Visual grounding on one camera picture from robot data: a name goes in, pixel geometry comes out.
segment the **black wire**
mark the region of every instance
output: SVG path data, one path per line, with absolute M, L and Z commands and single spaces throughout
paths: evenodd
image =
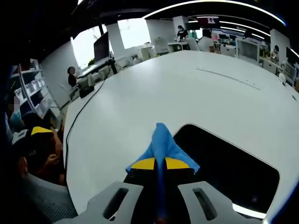
M 101 84 L 101 86 L 99 87 L 99 89 L 88 99 L 88 101 L 84 104 L 84 106 L 81 108 L 81 110 L 78 112 L 78 114 L 76 115 L 76 117 L 75 117 L 75 119 L 74 119 L 74 121 L 73 121 L 73 123 L 71 124 L 71 127 L 70 127 L 70 129 L 69 129 L 69 131 L 68 131 L 68 133 L 67 133 L 67 135 L 66 135 L 66 139 L 65 139 L 65 145 L 66 145 L 66 154 L 65 154 L 65 177 L 66 177 L 66 175 L 67 175 L 67 162 L 68 162 L 68 155 L 69 155 L 69 141 L 68 141 L 68 138 L 69 138 L 69 135 L 70 135 L 70 133 L 71 133 L 71 130 L 72 130 L 72 128 L 73 128 L 73 126 L 74 126 L 74 124 L 75 124 L 75 122 L 76 122 L 76 120 L 77 120 L 77 118 L 78 118 L 78 116 L 79 116 L 79 114 L 83 111 L 83 109 L 85 108 L 85 106 L 89 103 L 89 101 L 94 97 L 94 95 L 95 94 L 97 94 L 98 93 L 98 91 L 102 88 L 102 86 L 103 86 L 103 84 L 105 83 L 105 81 L 106 81 L 106 79 L 108 78 L 108 75 L 109 75 L 109 73 L 110 73 L 110 71 L 111 71 L 111 68 L 112 68 L 112 66 L 110 66 L 110 69 L 109 69 L 109 71 L 108 71 L 108 73 L 107 73 L 107 75 L 105 76 L 105 78 L 104 78 L 104 81 L 102 82 L 102 84 Z

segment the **ceiling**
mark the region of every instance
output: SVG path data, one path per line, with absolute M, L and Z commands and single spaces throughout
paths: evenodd
M 10 14 L 5 19 L 7 59 L 18 62 L 23 58 L 42 60 L 56 48 L 80 32 L 99 24 L 111 24 L 118 20 L 140 18 L 157 9 L 185 2 L 186 0 L 26 0 L 9 1 L 5 5 Z M 292 48 L 299 52 L 295 38 L 298 31 L 298 10 L 293 0 L 240 0 L 273 13 L 287 24 L 249 7 L 235 4 L 202 2 L 171 8 L 147 19 L 173 18 L 175 16 L 229 15 L 242 17 L 275 28 L 290 37 Z

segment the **ceiling light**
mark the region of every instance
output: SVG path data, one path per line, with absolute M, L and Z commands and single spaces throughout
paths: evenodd
M 291 49 L 291 51 L 292 51 L 295 55 L 297 55 L 297 57 L 299 57 L 299 55 L 298 55 L 293 49 Z
M 245 33 L 244 30 L 240 30 L 240 29 L 235 29 L 235 28 L 230 28 L 230 27 L 220 27 L 221 29 L 231 29 L 231 30 L 235 30 L 235 31 L 238 31 L 238 32 L 242 32 L 242 33 Z
M 265 38 L 263 38 L 262 36 L 259 36 L 259 35 L 256 35 L 256 34 L 252 34 L 253 36 L 257 36 L 258 38 L 261 38 L 261 39 L 265 39 Z
M 216 19 L 218 19 L 219 17 L 218 16 L 198 16 L 196 18 L 198 18 L 198 19 L 201 19 L 201 18 L 216 18 Z
M 247 216 L 255 217 L 255 218 L 264 219 L 266 217 L 265 213 L 261 213 L 261 212 L 258 212 L 258 211 L 253 211 L 253 210 L 250 210 L 250 209 L 246 209 L 246 208 L 243 208 L 243 207 L 241 207 L 239 205 L 236 205 L 236 204 L 233 204 L 233 209 L 236 212 L 239 212 L 239 213 L 247 215 Z
M 267 36 L 271 36 L 270 34 L 266 33 L 266 32 L 263 32 L 259 29 L 255 29 L 253 27 L 249 27 L 249 26 L 245 26 L 245 25 L 242 25 L 242 24 L 239 24 L 239 23 L 235 23 L 235 22 L 225 22 L 225 21 L 219 21 L 220 23 L 227 23 L 227 24 L 232 24 L 232 25 L 236 25 L 236 26 L 241 26 L 241 27 L 246 27 L 246 28 L 250 28 L 250 29 L 253 29 L 255 31 L 258 31 L 258 32 L 261 32 L 262 34 L 265 34 Z
M 278 18 L 277 16 L 273 15 L 272 13 L 267 12 L 264 9 L 261 9 L 259 7 L 252 6 L 250 4 L 246 4 L 246 3 L 243 3 L 243 2 L 231 1 L 231 0 L 194 0 L 194 1 L 182 2 L 182 3 L 178 3 L 178 4 L 175 4 L 175 5 L 172 5 L 172 6 L 167 6 L 167 7 L 161 8 L 161 9 L 156 10 L 156 11 L 150 13 L 150 14 L 145 15 L 142 18 L 145 19 L 145 18 L 147 18 L 147 17 L 149 17 L 151 15 L 154 15 L 156 13 L 162 12 L 162 11 L 170 9 L 170 8 L 174 8 L 174 7 L 178 7 L 178 6 L 183 6 L 183 5 L 188 5 L 188 4 L 192 4 L 192 3 L 201 3 L 201 2 L 223 2 L 223 3 L 231 3 L 231 4 L 237 4 L 237 5 L 241 5 L 241 6 L 250 7 L 250 8 L 256 9 L 256 10 L 258 10 L 260 12 L 266 13 L 269 16 L 272 16 L 274 19 L 278 20 L 279 22 L 281 22 L 282 24 L 284 24 L 286 26 L 286 23 L 282 19 Z

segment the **black cable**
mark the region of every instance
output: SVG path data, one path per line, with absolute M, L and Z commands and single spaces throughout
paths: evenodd
M 71 133 L 71 130 L 72 130 L 72 128 L 73 128 L 73 126 L 74 126 L 74 124 L 75 124 L 75 122 L 76 122 L 76 120 L 77 120 L 77 118 L 78 118 L 78 116 L 79 116 L 79 114 L 83 111 L 83 109 L 85 108 L 85 106 L 89 103 L 89 101 L 94 97 L 94 95 L 95 94 L 97 94 L 98 93 L 98 91 L 102 88 L 102 86 L 103 86 L 103 84 L 105 83 L 105 81 L 106 81 L 106 79 L 108 78 L 108 75 L 109 75 L 109 73 L 110 73 L 110 71 L 111 71 L 111 68 L 112 68 L 112 66 L 110 66 L 110 69 L 109 69 L 109 71 L 108 71 L 108 73 L 107 73 L 107 75 L 105 76 L 105 78 L 104 78 L 104 81 L 102 82 L 102 85 L 99 87 L 99 89 L 88 99 L 88 101 L 84 104 L 84 106 L 81 108 L 81 110 L 78 112 L 78 114 L 76 115 L 76 117 L 75 117 L 75 119 L 74 119 L 74 121 L 73 121 L 73 123 L 71 124 L 71 127 L 70 127 L 70 129 L 69 129 L 69 131 L 68 131 L 68 133 L 67 133 L 67 135 L 66 135 L 66 139 L 65 139 L 65 146 L 66 146 L 66 154 L 65 154 L 65 178 L 66 178 L 66 175 L 67 175 L 67 161 L 68 161 L 68 155 L 69 155 L 69 141 L 68 141 L 68 138 L 69 138 L 69 135 L 70 135 L 70 133 Z

